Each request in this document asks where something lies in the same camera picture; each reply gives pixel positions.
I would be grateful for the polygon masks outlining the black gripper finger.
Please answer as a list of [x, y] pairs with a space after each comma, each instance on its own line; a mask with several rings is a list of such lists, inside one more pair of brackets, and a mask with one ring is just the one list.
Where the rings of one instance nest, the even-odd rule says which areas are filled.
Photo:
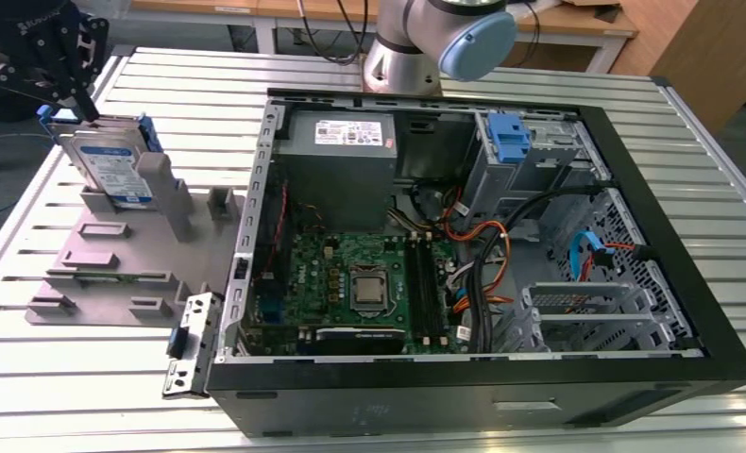
[[100, 17], [83, 17], [78, 25], [60, 29], [70, 93], [76, 103], [75, 112], [86, 122], [100, 117], [91, 92], [104, 65], [108, 30], [110, 23]]
[[0, 88], [47, 102], [63, 102], [75, 88], [62, 84], [43, 70], [12, 60], [0, 51]]

